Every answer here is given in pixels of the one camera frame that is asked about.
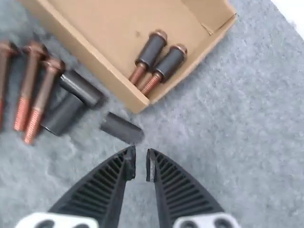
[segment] bolt thread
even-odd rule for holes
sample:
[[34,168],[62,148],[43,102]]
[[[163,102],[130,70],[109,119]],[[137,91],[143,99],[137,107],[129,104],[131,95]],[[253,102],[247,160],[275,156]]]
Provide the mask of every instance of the bolt thread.
[[151,90],[161,82],[162,76],[160,74],[154,74],[148,83],[141,89],[141,93],[147,96]]
[[2,127],[3,113],[4,113],[4,99],[0,99],[0,132]]
[[22,132],[26,128],[28,116],[29,116],[29,108],[30,108],[30,101],[24,97],[19,99],[16,119],[14,124],[14,130],[18,132]]
[[34,107],[32,109],[29,121],[28,121],[28,126],[26,128],[25,131],[25,135],[24,135],[24,139],[23,141],[28,144],[31,145],[34,142],[34,139],[38,133],[39,127],[40,127],[40,122],[42,119],[42,112],[40,111],[40,109]]
[[136,68],[134,69],[133,73],[131,74],[129,80],[130,82],[135,85],[138,80],[146,73],[146,65],[144,63],[137,64]]

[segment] cardboard box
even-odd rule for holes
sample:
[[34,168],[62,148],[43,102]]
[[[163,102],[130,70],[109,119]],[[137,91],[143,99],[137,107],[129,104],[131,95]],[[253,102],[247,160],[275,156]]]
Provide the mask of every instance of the cardboard box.
[[[19,1],[134,113],[157,102],[187,77],[236,19],[227,0]],[[155,29],[168,34],[163,53],[170,45],[182,43],[188,48],[188,59],[147,98],[128,77]]]

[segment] gray carpet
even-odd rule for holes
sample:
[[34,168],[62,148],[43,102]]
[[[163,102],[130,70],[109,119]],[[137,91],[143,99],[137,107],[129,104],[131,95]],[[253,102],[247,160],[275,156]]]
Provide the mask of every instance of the gray carpet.
[[[108,96],[61,138],[44,132],[25,146],[12,131],[25,59],[16,59],[0,135],[0,227],[46,211],[77,180],[127,145],[98,130],[112,111],[145,131],[137,177],[126,186],[121,228],[157,228],[147,148],[184,167],[244,228],[304,224],[304,42],[269,0],[231,0],[238,21],[192,75],[140,115],[126,111],[90,72],[16,2],[0,0],[0,38],[38,36]],[[57,92],[54,99],[62,97]]]

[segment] cardboard flap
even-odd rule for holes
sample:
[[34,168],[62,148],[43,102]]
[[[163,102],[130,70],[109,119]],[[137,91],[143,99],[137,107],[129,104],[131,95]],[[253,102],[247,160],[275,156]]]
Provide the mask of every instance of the cardboard flap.
[[227,0],[181,0],[196,16],[209,34],[222,27],[233,15],[235,9]]

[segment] bolt head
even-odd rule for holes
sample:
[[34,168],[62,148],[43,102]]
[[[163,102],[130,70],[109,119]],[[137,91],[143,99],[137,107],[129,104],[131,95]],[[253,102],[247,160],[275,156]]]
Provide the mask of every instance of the bolt head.
[[163,31],[163,30],[161,30],[161,29],[157,29],[157,30],[155,30],[154,32],[150,33],[150,36],[152,36],[152,35],[154,35],[154,34],[160,36],[161,38],[163,38],[164,41],[165,41],[166,44],[167,44],[168,35],[167,35],[167,33],[166,33],[165,31]]
[[18,54],[18,49],[14,43],[10,42],[9,40],[4,40],[0,42],[0,52],[16,55]]
[[46,48],[46,46],[42,43],[39,43],[37,41],[30,41],[28,43],[28,45],[26,45],[25,47],[22,48],[22,50],[26,53],[29,53],[29,54],[36,54],[36,55],[39,55],[39,56],[46,56],[48,54],[48,50]]
[[42,64],[47,69],[52,68],[52,69],[58,70],[59,72],[63,72],[66,68],[66,64],[61,59],[54,58],[54,57],[49,57],[45,61],[42,61]]
[[184,56],[186,56],[187,53],[188,53],[188,50],[187,50],[186,46],[183,45],[183,44],[176,44],[173,47],[179,49],[184,54]]

